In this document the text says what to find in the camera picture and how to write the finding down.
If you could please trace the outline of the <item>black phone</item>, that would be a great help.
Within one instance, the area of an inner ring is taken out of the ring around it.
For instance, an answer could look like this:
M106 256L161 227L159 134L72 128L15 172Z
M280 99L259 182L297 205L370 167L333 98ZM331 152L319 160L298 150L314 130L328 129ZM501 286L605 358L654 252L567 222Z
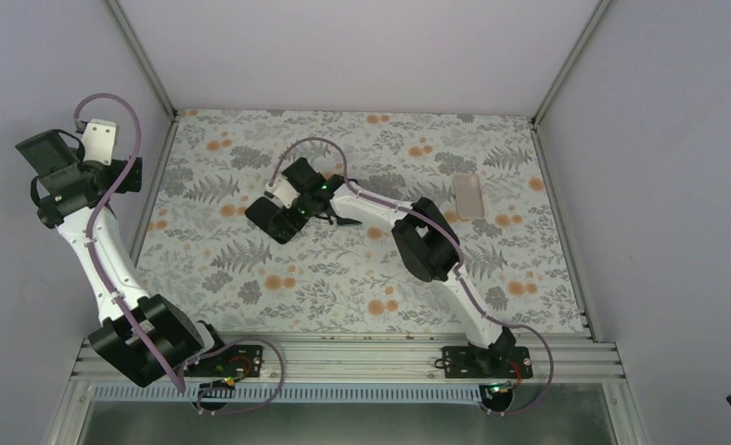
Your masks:
M278 244L287 244L307 223L301 213L277 206L268 197L259 197L245 210L245 216Z
M337 215L337 214L333 214L331 216L331 218L333 219L334 223L337 226L341 226L341 227L345 227L345 226L358 226L358 225L362 225L363 224L359 220L356 220L356 219L353 219L353 218L342 217L342 216Z

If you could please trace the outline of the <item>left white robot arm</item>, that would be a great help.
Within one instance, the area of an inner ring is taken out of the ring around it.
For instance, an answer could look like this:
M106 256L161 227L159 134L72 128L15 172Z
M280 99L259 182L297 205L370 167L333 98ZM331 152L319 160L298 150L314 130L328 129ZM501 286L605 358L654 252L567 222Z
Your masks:
M36 172L30 193L39 221L68 243L93 290L100 327L89 334L90 346L141 388L166 376L185 391L190 362L219 375L230 363L230 349L210 324L192 321L142 286L110 208L113 194L140 190L142 158L113 157L111 124L87 123L77 147L66 137L63 130L48 130L15 148Z

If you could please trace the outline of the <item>beige phone case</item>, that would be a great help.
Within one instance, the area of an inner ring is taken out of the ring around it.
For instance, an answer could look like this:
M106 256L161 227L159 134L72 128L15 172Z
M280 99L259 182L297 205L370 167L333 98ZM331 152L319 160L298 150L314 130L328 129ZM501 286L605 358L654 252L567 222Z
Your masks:
M458 216L465 220L483 219L486 211L479 175L457 172L453 176L453 186Z

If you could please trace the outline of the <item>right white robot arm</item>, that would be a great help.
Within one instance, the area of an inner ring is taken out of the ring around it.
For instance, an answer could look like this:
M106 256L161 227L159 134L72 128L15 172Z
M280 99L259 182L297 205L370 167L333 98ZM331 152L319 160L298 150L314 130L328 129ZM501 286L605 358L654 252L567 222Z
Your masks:
M497 377L515 364L515 336L481 306L459 239L429 199L410 203L384 197L344 175L325 177L299 158L265 187L257 213L256 224L280 244L288 243L312 218L390 231L405 269L434 285L436 295L462 324L472 365L484 376Z

